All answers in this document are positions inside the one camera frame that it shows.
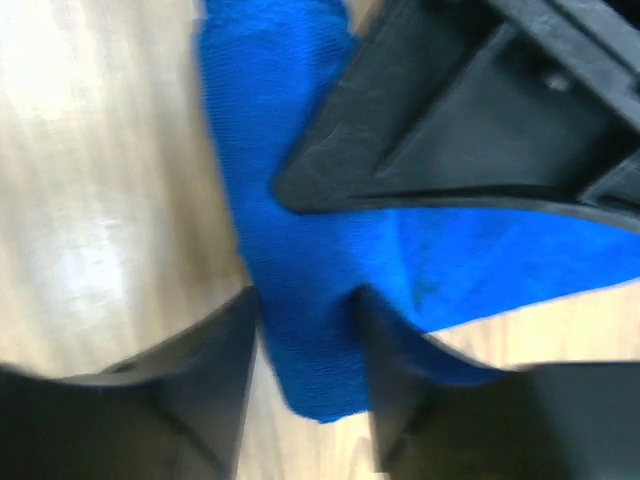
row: wooden table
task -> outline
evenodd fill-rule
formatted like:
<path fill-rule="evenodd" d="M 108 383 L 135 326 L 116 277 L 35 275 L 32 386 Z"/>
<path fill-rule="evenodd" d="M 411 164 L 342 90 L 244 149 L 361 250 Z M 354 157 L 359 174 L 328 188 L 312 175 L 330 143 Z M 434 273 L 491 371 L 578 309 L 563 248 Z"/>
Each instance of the wooden table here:
<path fill-rule="evenodd" d="M 358 21 L 370 6 L 355 2 Z M 248 283 L 198 106 L 197 17 L 183 0 L 0 0 L 0 361 L 95 372 Z M 499 366 L 640 358 L 639 293 L 439 336 Z M 294 416 L 260 353 L 240 479 L 374 478 L 371 455 L 366 415 Z"/>

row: blue cloth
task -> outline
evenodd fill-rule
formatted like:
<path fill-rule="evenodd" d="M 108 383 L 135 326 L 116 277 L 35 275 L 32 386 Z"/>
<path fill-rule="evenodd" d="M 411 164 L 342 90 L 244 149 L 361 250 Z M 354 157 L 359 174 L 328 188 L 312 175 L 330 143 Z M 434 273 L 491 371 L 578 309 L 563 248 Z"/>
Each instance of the blue cloth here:
<path fill-rule="evenodd" d="M 283 209 L 274 176 L 353 51 L 345 9 L 338 0 L 206 7 L 196 52 L 204 107 L 269 354 L 298 414 L 326 422 L 369 406 L 348 302 L 361 285 L 435 331 L 640 274 L 640 237 L 577 219 Z"/>

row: folded blue fabric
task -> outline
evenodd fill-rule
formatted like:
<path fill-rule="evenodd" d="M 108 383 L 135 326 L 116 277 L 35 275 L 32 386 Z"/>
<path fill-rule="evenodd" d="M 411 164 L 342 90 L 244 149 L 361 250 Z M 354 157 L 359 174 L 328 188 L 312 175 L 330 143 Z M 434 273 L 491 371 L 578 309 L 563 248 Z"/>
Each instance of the folded blue fabric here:
<path fill-rule="evenodd" d="M 640 237 L 577 219 L 283 209 L 274 177 L 354 48 L 345 9 L 338 0 L 206 7 L 196 53 L 204 104 L 269 354 L 295 412 L 326 422 L 368 408 L 348 301 L 361 285 L 435 331 L 640 275 Z"/>

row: wood grain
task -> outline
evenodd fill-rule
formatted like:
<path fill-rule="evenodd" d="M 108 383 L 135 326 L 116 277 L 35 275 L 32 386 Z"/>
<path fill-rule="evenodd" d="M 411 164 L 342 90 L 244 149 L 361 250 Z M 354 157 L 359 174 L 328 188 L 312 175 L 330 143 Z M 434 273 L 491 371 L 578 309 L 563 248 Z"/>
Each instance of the wood grain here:
<path fill-rule="evenodd" d="M 356 25 L 372 4 L 354 0 Z M 195 5 L 0 0 L 0 362 L 99 371 L 248 282 L 198 106 Z M 640 358 L 639 293 L 629 284 L 438 336 L 507 367 Z M 378 478 L 368 416 L 295 416 L 260 350 L 238 478 Z"/>

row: black plastic object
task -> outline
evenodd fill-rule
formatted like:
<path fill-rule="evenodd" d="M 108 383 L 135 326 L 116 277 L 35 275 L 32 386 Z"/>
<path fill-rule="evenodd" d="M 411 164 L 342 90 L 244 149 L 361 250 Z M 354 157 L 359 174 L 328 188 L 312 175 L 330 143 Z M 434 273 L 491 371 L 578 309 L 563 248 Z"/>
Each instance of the black plastic object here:
<path fill-rule="evenodd" d="M 231 480 L 258 312 L 247 289 L 99 375 L 0 371 L 0 478 Z"/>
<path fill-rule="evenodd" d="M 391 480 L 640 478 L 640 364 L 498 372 L 424 339 L 374 293 L 356 301 Z"/>
<path fill-rule="evenodd" d="M 297 153 L 298 212 L 495 206 L 640 232 L 640 3 L 387 0 Z"/>

